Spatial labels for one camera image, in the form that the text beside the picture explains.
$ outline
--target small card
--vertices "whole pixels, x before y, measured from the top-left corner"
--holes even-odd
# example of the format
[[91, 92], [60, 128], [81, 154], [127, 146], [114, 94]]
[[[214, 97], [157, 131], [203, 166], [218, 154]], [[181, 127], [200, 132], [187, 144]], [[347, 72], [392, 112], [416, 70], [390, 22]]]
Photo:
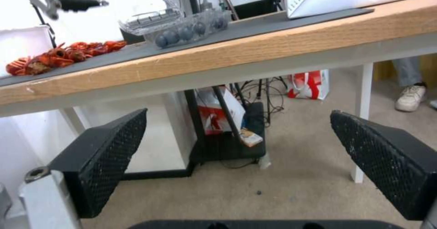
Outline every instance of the small card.
[[245, 128], [241, 129], [240, 138], [243, 143], [249, 148], [263, 141], [263, 138], [261, 136]]

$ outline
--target black gripper pad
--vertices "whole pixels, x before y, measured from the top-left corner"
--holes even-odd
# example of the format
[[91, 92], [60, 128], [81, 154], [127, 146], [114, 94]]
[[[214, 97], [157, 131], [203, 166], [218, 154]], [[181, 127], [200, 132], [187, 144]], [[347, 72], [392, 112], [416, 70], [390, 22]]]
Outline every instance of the black gripper pad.
[[105, 206], [144, 135], [147, 109], [86, 129], [49, 164], [64, 174], [80, 218]]
[[437, 153], [408, 132], [333, 111], [352, 160], [408, 220], [423, 220], [437, 194]]

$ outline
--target wooden table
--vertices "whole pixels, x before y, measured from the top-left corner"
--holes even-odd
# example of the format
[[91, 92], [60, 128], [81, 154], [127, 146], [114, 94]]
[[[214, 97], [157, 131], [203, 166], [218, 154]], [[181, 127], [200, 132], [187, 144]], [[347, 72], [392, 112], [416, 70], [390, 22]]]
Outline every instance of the wooden table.
[[[437, 0], [0, 87], [0, 116], [181, 91], [317, 69], [357, 68], [356, 114], [368, 118], [373, 62], [437, 52]], [[362, 182], [357, 168], [353, 177]]]

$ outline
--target gray pants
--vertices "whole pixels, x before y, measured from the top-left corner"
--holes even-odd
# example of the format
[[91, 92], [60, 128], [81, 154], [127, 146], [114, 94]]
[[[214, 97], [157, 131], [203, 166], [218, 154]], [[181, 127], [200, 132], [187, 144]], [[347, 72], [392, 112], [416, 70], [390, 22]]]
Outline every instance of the gray pants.
[[396, 59], [393, 60], [393, 64], [398, 72], [400, 86], [411, 86], [423, 81], [419, 68], [419, 57]]

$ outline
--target wooden panel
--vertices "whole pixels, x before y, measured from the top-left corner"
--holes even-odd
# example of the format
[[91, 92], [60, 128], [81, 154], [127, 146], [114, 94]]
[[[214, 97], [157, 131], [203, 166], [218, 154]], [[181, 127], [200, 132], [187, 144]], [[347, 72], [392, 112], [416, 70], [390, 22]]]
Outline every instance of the wooden panel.
[[392, 61], [376, 62], [373, 68], [373, 81], [381, 81], [396, 76]]
[[362, 16], [3, 86], [0, 105], [437, 32], [437, 0], [404, 0], [374, 8], [374, 13]]
[[430, 88], [437, 87], [437, 54], [420, 57], [420, 70], [423, 80]]

